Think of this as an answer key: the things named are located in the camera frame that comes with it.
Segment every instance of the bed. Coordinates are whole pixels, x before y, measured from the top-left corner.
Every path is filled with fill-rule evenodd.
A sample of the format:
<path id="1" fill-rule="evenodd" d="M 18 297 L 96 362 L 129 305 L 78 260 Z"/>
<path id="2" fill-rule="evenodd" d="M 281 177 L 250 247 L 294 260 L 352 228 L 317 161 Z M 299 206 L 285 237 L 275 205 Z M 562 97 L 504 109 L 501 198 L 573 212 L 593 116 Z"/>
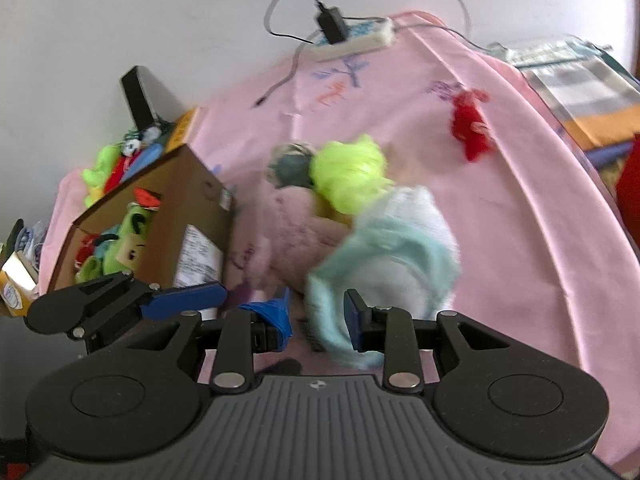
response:
<path id="1" fill-rule="evenodd" d="M 395 19 L 439 23 L 423 12 Z M 517 70 L 442 30 L 409 28 L 386 50 L 324 63 L 303 56 L 293 80 L 254 108 L 288 71 L 285 61 L 213 99 L 190 140 L 238 199 L 225 285 L 242 282 L 245 255 L 260 237 L 271 148 L 292 140 L 321 146 L 368 133 L 386 155 L 388 176 L 428 186 L 458 240 L 462 276 L 454 308 L 594 375 L 610 401 L 596 454 L 618 471 L 638 466 L 638 260 L 615 206 Z M 452 89 L 461 86 L 490 98 L 481 110 L 496 149 L 474 163 L 449 132 Z M 85 193 L 78 173 L 61 183 L 41 290 Z M 298 298 L 292 317 L 302 316 Z M 260 356 L 256 367 L 292 356 L 305 374 L 354 372 L 312 352 L 295 322 L 294 330 L 284 354 Z M 423 362 L 426 377 L 436 380 L 427 352 Z"/>

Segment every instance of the light blue towel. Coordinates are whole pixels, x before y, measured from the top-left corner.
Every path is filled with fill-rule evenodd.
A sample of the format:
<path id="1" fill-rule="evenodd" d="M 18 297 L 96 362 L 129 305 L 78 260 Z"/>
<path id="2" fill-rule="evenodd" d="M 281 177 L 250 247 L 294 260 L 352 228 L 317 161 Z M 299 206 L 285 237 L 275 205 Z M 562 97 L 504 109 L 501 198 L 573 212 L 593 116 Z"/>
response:
<path id="1" fill-rule="evenodd" d="M 431 193 L 398 188 L 356 219 L 354 232 L 308 276 L 309 322 L 318 341 L 341 365 L 369 368 L 382 354 L 351 347 L 344 292 L 356 288 L 369 306 L 404 308 L 415 319 L 435 319 L 460 273 L 456 241 Z"/>

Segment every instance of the cardboard box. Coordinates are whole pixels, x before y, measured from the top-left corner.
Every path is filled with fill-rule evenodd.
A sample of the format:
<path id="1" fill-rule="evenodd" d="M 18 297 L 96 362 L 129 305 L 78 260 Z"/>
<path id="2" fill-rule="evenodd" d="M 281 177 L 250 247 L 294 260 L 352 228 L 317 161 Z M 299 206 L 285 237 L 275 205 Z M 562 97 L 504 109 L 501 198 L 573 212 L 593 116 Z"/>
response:
<path id="1" fill-rule="evenodd" d="M 162 288 L 222 281 L 234 199 L 187 145 L 166 153 L 80 215 L 69 229 L 48 291 L 74 284 L 74 259 L 86 234 L 122 221 L 134 188 L 162 195 L 135 275 Z"/>
<path id="2" fill-rule="evenodd" d="M 0 270 L 0 298 L 11 316 L 27 315 L 37 286 L 38 273 L 22 251 L 15 251 Z"/>

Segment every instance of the white wall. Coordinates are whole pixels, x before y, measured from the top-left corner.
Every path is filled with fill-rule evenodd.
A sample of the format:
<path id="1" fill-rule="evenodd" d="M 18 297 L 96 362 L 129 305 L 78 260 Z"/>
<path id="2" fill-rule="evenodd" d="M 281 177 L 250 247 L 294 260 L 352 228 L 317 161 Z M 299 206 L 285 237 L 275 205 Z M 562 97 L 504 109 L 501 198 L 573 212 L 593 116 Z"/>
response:
<path id="1" fill-rule="evenodd" d="M 0 238 L 51 207 L 58 180 L 129 127 L 118 86 L 147 65 L 186 104 L 290 54 L 262 30 L 270 0 L 0 0 Z M 428 10 L 462 29 L 455 0 L 323 0 L 349 15 Z M 634 0 L 466 0 L 479 43 L 563 33 L 610 43 L 629 66 Z M 274 28 L 313 30 L 308 0 L 284 0 Z"/>

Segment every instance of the black charger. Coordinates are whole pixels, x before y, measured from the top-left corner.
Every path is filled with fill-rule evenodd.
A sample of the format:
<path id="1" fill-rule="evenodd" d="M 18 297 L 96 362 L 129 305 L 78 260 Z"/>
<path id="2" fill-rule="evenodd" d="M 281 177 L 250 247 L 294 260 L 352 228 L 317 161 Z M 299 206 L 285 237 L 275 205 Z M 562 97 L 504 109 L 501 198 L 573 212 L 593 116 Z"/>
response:
<path id="1" fill-rule="evenodd" d="M 316 14 L 316 22 L 329 44 L 342 43 L 349 37 L 349 27 L 344 21 L 338 7 L 328 9 L 318 2 L 320 12 Z"/>

